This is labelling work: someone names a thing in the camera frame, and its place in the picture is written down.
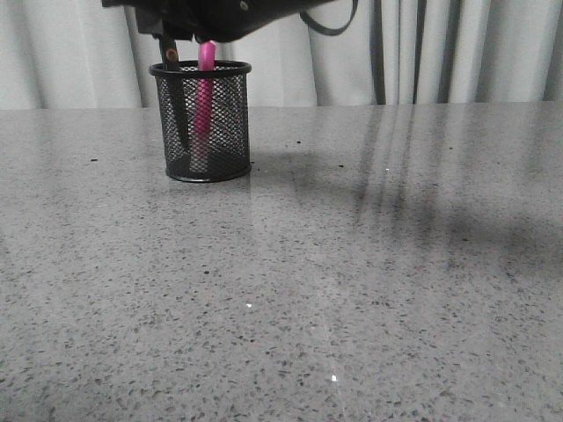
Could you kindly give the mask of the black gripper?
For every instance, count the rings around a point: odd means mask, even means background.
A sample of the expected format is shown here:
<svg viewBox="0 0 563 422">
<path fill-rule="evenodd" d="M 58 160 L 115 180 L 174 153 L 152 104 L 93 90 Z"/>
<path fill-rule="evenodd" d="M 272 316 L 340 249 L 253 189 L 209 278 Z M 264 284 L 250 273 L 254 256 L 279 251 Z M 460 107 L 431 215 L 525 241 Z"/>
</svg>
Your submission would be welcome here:
<svg viewBox="0 0 563 422">
<path fill-rule="evenodd" d="M 339 33 L 337 28 L 322 26 L 307 13 L 321 1 L 106 0 L 101 4 L 106 8 L 134 8 L 138 32 L 155 38 L 231 42 L 294 14 L 319 33 Z"/>
</svg>

